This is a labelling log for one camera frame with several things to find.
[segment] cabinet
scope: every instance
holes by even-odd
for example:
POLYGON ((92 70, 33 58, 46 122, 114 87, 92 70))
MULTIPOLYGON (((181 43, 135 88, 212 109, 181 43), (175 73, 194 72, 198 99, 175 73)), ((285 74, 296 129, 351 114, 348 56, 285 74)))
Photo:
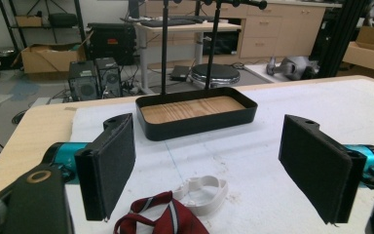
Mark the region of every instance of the cabinet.
POLYGON ((325 8, 269 4, 247 12, 242 58, 309 56, 325 8))
MULTIPOLYGON (((39 2, 41 1, 44 1, 45 2, 45 5, 46 5, 46 8, 47 8, 47 12, 48 14, 50 13, 50 10, 49 10, 49 5, 48 5, 48 1, 52 2, 54 5, 56 5, 57 7, 59 7, 60 9, 62 9, 56 2, 54 2, 53 0, 37 0, 34 5, 31 7, 30 10, 32 10, 39 2)), ((80 33, 80 37, 81 37, 81 41, 85 41, 85 38, 86 38, 86 34, 85 34, 85 31, 84 31, 84 26, 83 26, 83 21, 82 21, 82 16, 81 16, 81 8, 80 8, 80 2, 79 0, 72 0, 74 2, 74 7, 75 7, 75 14, 77 16, 77 21, 78 21, 78 24, 77 24, 77 29, 80 33)), ((0 9, 1 9, 1 12, 2 12, 2 16, 4 18, 4 21, 8 27, 8 31, 9 31, 9 34, 11 36, 11 40, 14 44, 14 49, 16 51, 16 53, 19 52, 19 42, 17 40, 17 36, 16 34, 19 36, 20 38, 20 42, 21 42, 21 45, 26 48, 28 45, 26 43, 26 40, 25 40, 25 36, 24 36, 24 33, 23 33, 23 30, 26 29, 26 28, 30 28, 30 29, 33 29, 33 28, 45 28, 45 29, 50 29, 53 31, 53 35, 54 35, 54 38, 56 40, 56 34, 55 34, 55 30, 56 30, 56 27, 53 27, 47 23, 44 23, 42 26, 29 26, 29 27, 19 27, 17 24, 16 24, 16 20, 15 20, 15 17, 18 15, 17 13, 17 10, 16 10, 16 7, 14 5, 14 2, 13 0, 0 0, 0 9)))
MULTIPOLYGON (((194 1, 169 3, 170 15, 194 15, 194 1)), ((236 55, 215 56, 215 62, 233 63, 258 61, 269 57, 309 56, 318 35, 325 12, 323 6, 292 4, 268 4, 260 11, 256 7, 241 4, 238 8, 223 4, 220 9, 222 19, 241 20, 242 32, 239 34, 236 55)), ((147 17, 160 17, 162 2, 146 2, 140 13, 147 17)), ((202 5, 200 14, 213 16, 215 4, 202 5)), ((170 45, 193 43, 194 37, 188 35, 168 35, 170 45)), ((161 45, 161 38, 151 38, 149 42, 161 45)))

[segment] cardboard box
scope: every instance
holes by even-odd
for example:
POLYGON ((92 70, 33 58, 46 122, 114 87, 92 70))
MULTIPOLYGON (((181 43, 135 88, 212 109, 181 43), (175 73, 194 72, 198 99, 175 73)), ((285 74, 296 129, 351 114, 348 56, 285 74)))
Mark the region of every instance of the cardboard box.
POLYGON ((33 16, 16 16, 19 27, 42 26, 42 18, 33 16))
POLYGON ((343 62, 341 66, 339 67, 339 71, 336 76, 352 76, 352 75, 362 75, 362 76, 374 78, 374 69, 343 62))
POLYGON ((42 73, 28 73, 26 74, 29 80, 32 81, 55 81, 55 80, 67 80, 69 72, 42 72, 42 73))
POLYGON ((84 43, 66 45, 35 44, 21 52, 24 72, 68 72, 71 61, 86 60, 84 43))
POLYGON ((374 70, 374 27, 360 29, 356 41, 349 44, 343 61, 374 70))

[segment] wooden tray bottom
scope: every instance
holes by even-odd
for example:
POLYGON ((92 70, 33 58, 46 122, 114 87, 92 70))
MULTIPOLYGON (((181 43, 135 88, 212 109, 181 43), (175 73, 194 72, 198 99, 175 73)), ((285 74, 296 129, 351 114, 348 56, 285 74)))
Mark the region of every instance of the wooden tray bottom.
POLYGON ((146 122, 167 122, 245 109, 232 97, 210 97, 141 107, 146 122))

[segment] shelf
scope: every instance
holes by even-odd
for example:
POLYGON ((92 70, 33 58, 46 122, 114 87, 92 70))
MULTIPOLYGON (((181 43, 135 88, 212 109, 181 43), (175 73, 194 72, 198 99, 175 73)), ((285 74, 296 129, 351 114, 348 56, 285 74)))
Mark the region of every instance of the shelf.
POLYGON ((75 25, 75 26, 51 26, 49 24, 44 24, 42 26, 18 26, 16 24, 10 26, 10 28, 43 28, 43 29, 53 29, 53 28, 76 28, 78 29, 79 26, 78 25, 75 25))
MULTIPOLYGON (((50 10, 48 8, 48 2, 52 2, 54 5, 56 5, 57 7, 59 7, 61 10, 63 10, 56 2, 54 2, 53 0, 37 0, 35 2, 35 4, 30 8, 30 10, 28 11, 28 13, 26 13, 25 15, 29 15, 30 12, 37 6, 37 4, 41 1, 44 1, 45 2, 45 5, 47 6, 47 12, 46 14, 50 14, 50 10)), ((9 34, 11 36, 11 39, 12 39, 12 42, 13 42, 13 45, 14 45, 14 49, 16 51, 16 53, 19 53, 20 49, 19 49, 19 43, 18 43, 18 38, 15 37, 15 32, 18 32, 18 35, 20 37, 20 41, 21 41, 21 44, 24 48, 27 48, 27 44, 26 44, 26 40, 25 40, 25 37, 23 35, 23 30, 24 29, 51 29, 53 31, 53 35, 54 35, 54 38, 55 38, 55 41, 56 41, 56 34, 55 34, 55 29, 57 28, 71 28, 71 29, 78 29, 79 32, 80 32, 80 36, 81 36, 81 42, 84 42, 85 39, 86 39, 86 33, 84 31, 84 26, 83 26, 83 20, 82 20, 82 15, 81 15, 81 7, 80 7, 80 1, 79 0, 70 0, 74 3, 74 6, 75 6, 75 14, 77 15, 77 20, 78 20, 78 23, 77 25, 75 26, 51 26, 49 24, 44 24, 42 26, 18 26, 17 24, 13 24, 12 22, 15 21, 15 17, 16 16, 19 16, 19 14, 17 13, 16 11, 16 8, 15 8, 15 5, 14 5, 14 0, 0 0, 0 9, 1 9, 1 12, 2 12, 2 16, 5 20, 5 23, 8 27, 8 31, 9 31, 9 34), (7 5, 10 6, 10 12, 7 12, 7 5)))

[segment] white strap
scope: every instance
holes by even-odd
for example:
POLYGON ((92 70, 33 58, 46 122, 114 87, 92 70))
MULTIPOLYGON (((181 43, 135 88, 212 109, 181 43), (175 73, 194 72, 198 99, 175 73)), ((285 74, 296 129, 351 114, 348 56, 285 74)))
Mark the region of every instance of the white strap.
POLYGON ((181 200, 188 192, 197 191, 204 186, 216 187, 217 191, 214 197, 207 203, 196 205, 196 202, 190 201, 188 204, 183 204, 195 216, 204 216, 217 210, 224 201, 227 195, 228 186, 224 179, 218 179, 212 175, 205 175, 203 177, 191 177, 180 187, 172 191, 172 197, 176 200, 181 200))

